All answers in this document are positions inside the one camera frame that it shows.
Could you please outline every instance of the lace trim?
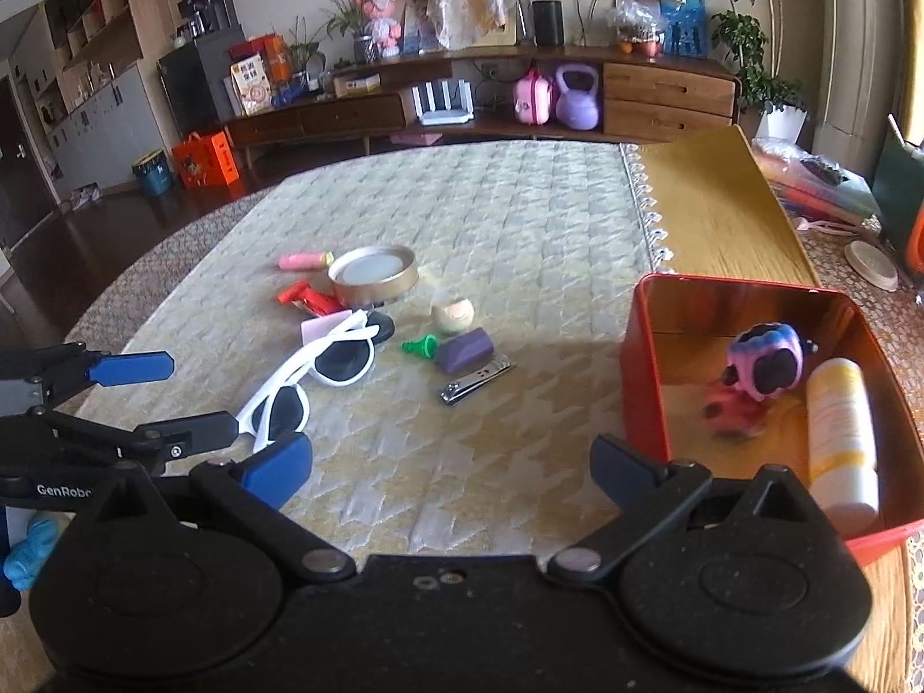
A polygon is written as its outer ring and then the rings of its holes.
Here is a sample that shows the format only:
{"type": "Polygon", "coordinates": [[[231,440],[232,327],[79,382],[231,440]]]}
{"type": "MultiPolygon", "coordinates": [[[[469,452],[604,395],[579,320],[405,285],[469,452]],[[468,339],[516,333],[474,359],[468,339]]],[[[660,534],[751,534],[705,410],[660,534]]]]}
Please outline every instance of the lace trim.
{"type": "Polygon", "coordinates": [[[673,252],[663,244],[667,239],[667,230],[658,226],[661,222],[661,215],[655,210],[658,201],[651,197],[653,187],[648,184],[648,173],[641,161],[639,147],[632,143],[622,143],[619,151],[629,178],[629,188],[632,190],[636,214],[639,216],[639,226],[648,245],[649,266],[655,273],[674,273],[673,269],[664,266],[664,263],[673,259],[673,252]]]}

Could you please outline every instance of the purple eraser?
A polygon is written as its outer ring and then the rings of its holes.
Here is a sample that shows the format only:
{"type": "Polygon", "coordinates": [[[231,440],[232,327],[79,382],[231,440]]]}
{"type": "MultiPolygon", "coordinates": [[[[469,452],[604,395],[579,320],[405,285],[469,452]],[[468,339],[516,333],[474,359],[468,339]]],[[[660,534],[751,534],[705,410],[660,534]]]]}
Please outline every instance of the purple eraser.
{"type": "Polygon", "coordinates": [[[491,336],[484,333],[484,328],[476,328],[456,336],[445,344],[440,344],[433,361],[443,372],[455,375],[463,367],[487,361],[493,353],[494,343],[491,336]]]}

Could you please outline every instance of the purple kettlebell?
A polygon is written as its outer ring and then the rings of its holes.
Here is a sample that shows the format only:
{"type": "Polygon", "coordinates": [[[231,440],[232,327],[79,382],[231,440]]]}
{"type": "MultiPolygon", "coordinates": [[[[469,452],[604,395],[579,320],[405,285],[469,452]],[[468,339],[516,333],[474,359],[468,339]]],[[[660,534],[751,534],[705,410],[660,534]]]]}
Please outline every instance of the purple kettlebell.
{"type": "Polygon", "coordinates": [[[597,69],[584,64],[562,65],[556,70],[556,83],[561,92],[556,104],[556,117],[559,122],[572,130],[593,130],[599,124],[597,69]],[[589,91],[572,88],[565,82],[566,73],[586,73],[593,78],[593,86],[589,91]]]}

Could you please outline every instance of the plastic wrap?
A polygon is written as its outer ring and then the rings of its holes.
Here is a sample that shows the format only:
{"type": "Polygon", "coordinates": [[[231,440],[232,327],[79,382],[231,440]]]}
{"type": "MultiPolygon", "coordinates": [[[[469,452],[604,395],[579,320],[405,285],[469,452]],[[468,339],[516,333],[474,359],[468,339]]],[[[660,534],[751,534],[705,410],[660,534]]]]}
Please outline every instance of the plastic wrap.
{"type": "Polygon", "coordinates": [[[787,210],[854,225],[879,215],[870,186],[859,174],[786,140],[759,137],[751,146],[761,173],[787,210]]]}
{"type": "Polygon", "coordinates": [[[664,18],[658,0],[613,0],[606,22],[616,31],[616,43],[624,53],[656,57],[664,51],[664,18]]]}

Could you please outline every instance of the black speaker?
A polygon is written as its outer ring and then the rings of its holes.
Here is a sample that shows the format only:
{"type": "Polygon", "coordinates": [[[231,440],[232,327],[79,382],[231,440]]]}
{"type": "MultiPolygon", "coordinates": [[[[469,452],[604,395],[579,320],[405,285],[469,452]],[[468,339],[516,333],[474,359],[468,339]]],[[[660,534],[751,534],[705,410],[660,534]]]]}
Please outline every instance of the black speaker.
{"type": "Polygon", "coordinates": [[[532,25],[536,31],[537,47],[561,47],[565,44],[565,24],[562,22],[561,1],[534,0],[532,25]]]}

